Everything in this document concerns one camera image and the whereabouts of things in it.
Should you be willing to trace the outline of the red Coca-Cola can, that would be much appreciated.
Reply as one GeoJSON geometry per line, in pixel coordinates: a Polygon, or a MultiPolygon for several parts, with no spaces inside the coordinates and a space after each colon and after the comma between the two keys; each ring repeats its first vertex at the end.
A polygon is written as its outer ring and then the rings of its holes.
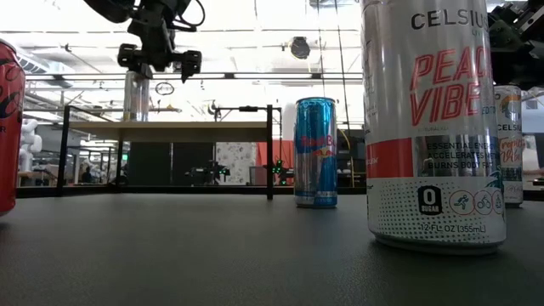
{"type": "Polygon", "coordinates": [[[0,217],[15,206],[25,85],[15,48],[0,39],[0,217]]]}

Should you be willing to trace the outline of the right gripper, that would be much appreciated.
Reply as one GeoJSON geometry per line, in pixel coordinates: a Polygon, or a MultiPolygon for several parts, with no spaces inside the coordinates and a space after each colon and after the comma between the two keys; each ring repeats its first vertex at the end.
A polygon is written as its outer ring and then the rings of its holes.
{"type": "Polygon", "coordinates": [[[544,88],[544,0],[505,1],[488,18],[494,82],[544,88]]]}

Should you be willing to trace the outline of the black aluminium table frame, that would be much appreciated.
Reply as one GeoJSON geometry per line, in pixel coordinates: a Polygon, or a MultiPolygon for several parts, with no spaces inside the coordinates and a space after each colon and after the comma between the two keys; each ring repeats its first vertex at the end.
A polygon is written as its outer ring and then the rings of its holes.
{"type": "Polygon", "coordinates": [[[22,187],[16,191],[18,199],[60,197],[60,196],[90,196],[101,194],[228,194],[228,195],[293,195],[292,187],[276,186],[269,191],[264,186],[121,186],[114,185],[85,185],[64,186],[61,191],[56,187],[22,187]]]}

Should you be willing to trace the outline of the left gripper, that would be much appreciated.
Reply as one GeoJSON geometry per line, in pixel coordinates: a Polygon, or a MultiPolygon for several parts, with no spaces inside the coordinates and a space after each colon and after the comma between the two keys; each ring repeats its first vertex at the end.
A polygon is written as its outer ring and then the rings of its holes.
{"type": "MultiPolygon", "coordinates": [[[[131,16],[128,32],[137,36],[142,50],[136,45],[124,43],[118,49],[119,66],[136,72],[146,79],[152,78],[150,65],[155,71],[164,72],[171,64],[173,53],[173,20],[184,8],[179,0],[141,0],[131,16]]],[[[182,53],[181,80],[185,83],[190,77],[201,73],[202,54],[188,50],[182,53]]]]}

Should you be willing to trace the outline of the Celsius Peach Vibe can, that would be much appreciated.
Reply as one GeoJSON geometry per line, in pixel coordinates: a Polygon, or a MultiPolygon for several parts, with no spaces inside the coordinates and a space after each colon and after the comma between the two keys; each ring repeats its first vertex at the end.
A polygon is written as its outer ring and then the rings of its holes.
{"type": "Polygon", "coordinates": [[[382,244],[507,236],[485,0],[361,0],[367,223],[382,244]]]}

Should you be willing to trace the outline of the white robot figure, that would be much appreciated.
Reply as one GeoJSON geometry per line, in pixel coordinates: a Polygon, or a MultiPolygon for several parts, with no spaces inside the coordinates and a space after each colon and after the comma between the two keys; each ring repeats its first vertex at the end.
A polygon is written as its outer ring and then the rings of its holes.
{"type": "Polygon", "coordinates": [[[24,119],[22,121],[19,152],[20,172],[30,172],[33,154],[42,150],[43,140],[35,133],[37,127],[38,121],[35,119],[24,119]]]}

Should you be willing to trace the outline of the round black ceiling fixture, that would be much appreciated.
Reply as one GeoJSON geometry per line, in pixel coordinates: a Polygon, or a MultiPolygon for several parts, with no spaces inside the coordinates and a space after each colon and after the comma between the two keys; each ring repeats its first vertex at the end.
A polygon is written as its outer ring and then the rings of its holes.
{"type": "Polygon", "coordinates": [[[293,57],[298,60],[306,60],[310,54],[310,47],[305,37],[294,37],[290,45],[293,57]]]}

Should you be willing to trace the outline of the blue silver Red Bull can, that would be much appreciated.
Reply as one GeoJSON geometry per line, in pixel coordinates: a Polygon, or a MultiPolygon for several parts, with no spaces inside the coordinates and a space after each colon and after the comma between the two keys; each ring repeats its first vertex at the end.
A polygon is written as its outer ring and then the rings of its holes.
{"type": "Polygon", "coordinates": [[[294,125],[294,195],[298,207],[337,205],[337,124],[335,101],[300,99],[294,125]]]}

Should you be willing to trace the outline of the wooden shelf black metal frame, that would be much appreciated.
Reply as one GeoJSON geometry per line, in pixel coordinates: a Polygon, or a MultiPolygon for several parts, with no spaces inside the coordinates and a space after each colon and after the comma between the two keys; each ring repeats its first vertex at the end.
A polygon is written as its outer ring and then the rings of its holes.
{"type": "Polygon", "coordinates": [[[118,142],[117,157],[122,157],[123,145],[127,142],[157,143],[217,143],[230,141],[261,142],[267,144],[267,187],[269,191],[275,187],[273,182],[273,112],[280,107],[266,105],[264,122],[112,122],[100,117],[96,122],[71,122],[72,111],[81,108],[67,105],[63,107],[62,134],[59,153],[59,170],[56,188],[61,191],[65,186],[65,165],[67,159],[69,131],[94,134],[104,139],[115,139],[118,142]]]}

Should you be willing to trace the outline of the Celsius Tropical Vibe can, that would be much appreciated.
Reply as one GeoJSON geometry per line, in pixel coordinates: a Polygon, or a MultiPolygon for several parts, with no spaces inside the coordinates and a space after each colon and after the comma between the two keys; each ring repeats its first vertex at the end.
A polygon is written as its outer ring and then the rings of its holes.
{"type": "Polygon", "coordinates": [[[524,199],[521,89],[495,86],[494,95],[504,201],[519,207],[524,199]]]}

